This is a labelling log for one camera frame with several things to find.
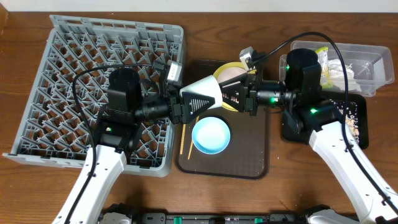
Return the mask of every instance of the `light blue plate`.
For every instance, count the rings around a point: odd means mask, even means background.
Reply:
[[[230,139],[229,127],[219,118],[203,118],[197,122],[192,130],[194,145],[205,154],[221,152],[227,147]]]

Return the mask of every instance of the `yellow plate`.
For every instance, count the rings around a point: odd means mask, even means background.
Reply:
[[[233,67],[238,67],[238,68],[243,68],[244,66],[242,64],[242,62],[230,62],[230,63],[226,63],[225,65],[221,66],[220,68],[218,68],[213,76],[218,79],[218,76],[221,74],[221,72],[223,72],[224,70],[226,70],[227,68],[233,68]],[[229,104],[223,102],[223,108],[230,110],[230,111],[237,111],[236,109],[234,109],[232,106],[230,106]]]

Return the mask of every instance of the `plastic bin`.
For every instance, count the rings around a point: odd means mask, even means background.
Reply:
[[[327,42],[301,41],[292,42],[290,49],[311,49],[316,50],[327,46],[328,59],[337,59],[336,51]],[[358,83],[361,91],[351,90],[350,93],[357,93],[363,96],[374,96],[376,90],[385,84],[394,82],[394,67],[392,64],[391,52],[387,47],[359,45],[359,44],[337,44],[346,65],[352,65],[355,81],[349,81],[348,85]],[[286,73],[286,55],[280,57],[279,78],[284,80]],[[333,83],[344,84],[343,78],[331,78]],[[324,89],[325,91],[338,91],[338,87]]]
[[[92,67],[119,63],[183,63],[185,41],[180,26],[144,22],[50,16],[52,29],[11,153],[3,156],[21,164],[82,167],[88,132],[75,108],[73,77]],[[150,68],[137,68],[141,78],[159,80]],[[91,127],[113,68],[87,74],[76,89]],[[151,89],[144,90],[150,94]],[[171,169],[176,125],[142,123],[137,155],[127,159],[124,173],[166,176]]]

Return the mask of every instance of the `white cup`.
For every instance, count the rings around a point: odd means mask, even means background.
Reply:
[[[206,78],[202,78],[201,80],[182,88],[180,90],[180,97],[182,97],[183,92],[213,97],[215,99],[215,103],[209,109],[223,105],[223,95],[221,94],[220,86],[213,75],[209,75]]]

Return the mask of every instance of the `wooden table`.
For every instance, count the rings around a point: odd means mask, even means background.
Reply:
[[[319,31],[335,42],[389,47],[398,64],[398,14],[310,13],[57,13],[70,16],[178,24],[184,28],[188,60],[238,60],[241,49],[270,51],[289,37]],[[49,13],[12,12],[0,36],[0,151],[10,152],[46,40],[53,27]],[[308,37],[306,40],[320,40]],[[268,67],[277,79],[279,57]],[[398,83],[366,99],[370,145],[365,150],[376,169],[398,189]],[[280,115],[272,115],[271,167],[258,181],[180,172],[165,178],[120,176],[105,203],[170,213],[267,213],[321,203],[340,213],[353,207],[327,165],[309,146],[283,142]],[[0,223],[48,223],[61,209],[78,169],[20,165],[0,157]]]

